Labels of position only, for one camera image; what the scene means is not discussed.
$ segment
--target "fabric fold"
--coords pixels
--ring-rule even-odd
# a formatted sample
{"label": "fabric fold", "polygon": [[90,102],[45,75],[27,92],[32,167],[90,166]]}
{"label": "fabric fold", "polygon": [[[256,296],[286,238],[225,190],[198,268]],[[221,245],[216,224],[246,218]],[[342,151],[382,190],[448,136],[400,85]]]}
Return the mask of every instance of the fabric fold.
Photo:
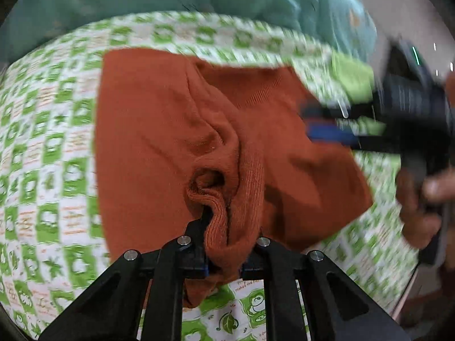
{"label": "fabric fold", "polygon": [[197,306],[237,278],[261,230],[300,250],[367,210],[369,188],[350,150],[306,137],[297,108],[309,100],[288,67],[221,67],[151,49],[107,53],[95,150],[112,259],[161,248],[210,206],[205,249],[219,272],[186,281]]}

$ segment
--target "knit fabric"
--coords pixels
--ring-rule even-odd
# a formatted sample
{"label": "knit fabric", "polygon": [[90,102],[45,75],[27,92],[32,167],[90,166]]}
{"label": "knit fabric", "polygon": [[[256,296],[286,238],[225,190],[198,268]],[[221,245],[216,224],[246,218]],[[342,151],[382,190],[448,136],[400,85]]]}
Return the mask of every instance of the knit fabric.
{"label": "knit fabric", "polygon": [[112,259],[180,236],[208,205],[219,273],[187,282],[198,305],[238,276],[262,234],[302,250],[371,205],[351,152],[314,144],[297,114],[314,100],[292,68],[229,68],[151,49],[104,56],[96,170]]}

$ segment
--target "human hand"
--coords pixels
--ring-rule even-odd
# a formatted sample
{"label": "human hand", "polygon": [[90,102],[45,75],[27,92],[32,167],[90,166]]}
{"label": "human hand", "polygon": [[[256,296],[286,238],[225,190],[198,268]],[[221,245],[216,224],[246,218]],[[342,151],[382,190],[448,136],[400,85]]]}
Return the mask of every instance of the human hand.
{"label": "human hand", "polygon": [[[419,209],[419,196],[412,174],[401,169],[396,178],[396,198],[401,203],[400,218],[404,223],[403,236],[417,249],[425,248],[441,228],[437,214]],[[429,203],[443,203],[455,199],[455,171],[448,169],[428,177],[422,185],[422,197]]]}

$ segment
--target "green and white patterned sheet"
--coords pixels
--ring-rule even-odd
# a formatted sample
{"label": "green and white patterned sheet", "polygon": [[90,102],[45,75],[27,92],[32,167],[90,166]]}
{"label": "green and white patterned sheet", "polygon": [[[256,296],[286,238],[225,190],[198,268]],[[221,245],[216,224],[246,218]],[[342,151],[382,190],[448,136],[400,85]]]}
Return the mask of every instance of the green and white patterned sheet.
{"label": "green and white patterned sheet", "polygon": [[[141,13],[94,22],[27,54],[0,87],[0,302],[37,338],[109,265],[93,150],[106,50],[152,47],[222,65],[293,65],[321,102],[347,101],[332,49],[262,22],[199,13]],[[364,131],[362,124],[358,131]],[[416,265],[394,199],[397,157],[356,153],[374,206],[317,245],[386,311]],[[186,341],[265,340],[261,281],[234,281],[184,309]]]}

